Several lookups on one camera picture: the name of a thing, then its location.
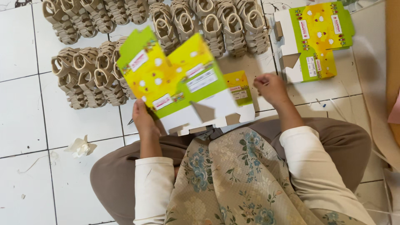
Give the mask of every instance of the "brown pants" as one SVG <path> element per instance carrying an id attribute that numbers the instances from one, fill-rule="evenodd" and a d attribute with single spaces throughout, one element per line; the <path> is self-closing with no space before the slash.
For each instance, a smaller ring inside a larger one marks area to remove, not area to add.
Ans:
<path id="1" fill-rule="evenodd" d="M 306 126 L 318 131 L 325 151 L 336 165 L 343 182 L 353 192 L 360 184 L 371 152 L 371 139 L 361 127 L 329 118 L 303 118 Z M 285 159 L 279 142 L 280 121 L 272 120 L 248 126 L 265 138 Z M 165 136 L 160 138 L 164 157 L 180 165 L 193 137 Z M 140 143 L 117 149 L 99 161 L 90 172 L 93 191 L 119 225 L 132 225 L 135 218 L 135 160 Z"/>

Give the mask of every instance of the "blue flower print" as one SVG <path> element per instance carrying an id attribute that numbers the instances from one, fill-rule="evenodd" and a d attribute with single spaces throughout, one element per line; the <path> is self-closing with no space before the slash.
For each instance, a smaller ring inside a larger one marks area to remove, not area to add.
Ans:
<path id="1" fill-rule="evenodd" d="M 194 167 L 193 168 L 194 177 L 191 178 L 193 189 L 195 192 L 199 193 L 200 190 L 205 191 L 207 189 L 207 174 L 203 168 Z"/>
<path id="2" fill-rule="evenodd" d="M 247 152 L 250 158 L 256 158 L 256 148 L 254 146 L 247 146 Z"/>
<path id="3" fill-rule="evenodd" d="M 204 157 L 199 153 L 194 153 L 192 157 L 189 158 L 189 163 L 193 168 L 195 167 L 203 168 Z"/>
<path id="4" fill-rule="evenodd" d="M 246 133 L 245 137 L 247 139 L 247 143 L 249 144 L 258 145 L 258 142 L 260 141 L 260 137 L 254 131 L 252 131 L 251 133 Z"/>
<path id="5" fill-rule="evenodd" d="M 274 212 L 270 209 L 262 208 L 254 220 L 257 225 L 272 225 L 275 223 Z"/>
<path id="6" fill-rule="evenodd" d="M 330 212 L 326 214 L 328 216 L 328 220 L 338 220 L 339 219 L 339 215 L 337 212 Z"/>
<path id="7" fill-rule="evenodd" d="M 226 220 L 226 212 L 227 212 L 227 210 L 226 210 L 225 207 L 221 206 L 220 207 L 220 211 L 221 211 L 222 218 L 225 221 Z"/>

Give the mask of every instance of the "hand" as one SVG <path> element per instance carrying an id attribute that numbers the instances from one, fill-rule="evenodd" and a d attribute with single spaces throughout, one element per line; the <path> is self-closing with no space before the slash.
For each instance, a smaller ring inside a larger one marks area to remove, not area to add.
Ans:
<path id="1" fill-rule="evenodd" d="M 160 129 L 156 126 L 153 118 L 149 115 L 146 105 L 142 99 L 137 99 L 133 105 L 133 122 L 139 131 L 140 139 L 152 139 L 160 137 Z"/>
<path id="2" fill-rule="evenodd" d="M 254 87 L 274 108 L 279 108 L 279 106 L 287 103 L 292 104 L 285 83 L 275 74 L 266 73 L 256 77 Z"/>

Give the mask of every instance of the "right hand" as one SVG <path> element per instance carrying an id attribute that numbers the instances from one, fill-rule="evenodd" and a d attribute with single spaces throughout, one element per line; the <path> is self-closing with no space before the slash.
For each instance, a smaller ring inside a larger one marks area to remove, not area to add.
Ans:
<path id="1" fill-rule="evenodd" d="M 256 77 L 254 87 L 274 108 L 292 103 L 286 91 L 285 83 L 276 74 L 266 73 Z"/>

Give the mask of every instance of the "crumpled tissue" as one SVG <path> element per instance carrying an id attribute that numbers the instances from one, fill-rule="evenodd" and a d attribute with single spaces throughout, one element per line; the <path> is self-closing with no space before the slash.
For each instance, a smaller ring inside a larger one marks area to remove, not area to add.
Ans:
<path id="1" fill-rule="evenodd" d="M 77 138 L 74 143 L 68 146 L 64 151 L 73 152 L 72 156 L 74 159 L 80 158 L 82 156 L 90 155 L 97 145 L 88 143 L 88 136 L 85 135 L 84 139 Z"/>

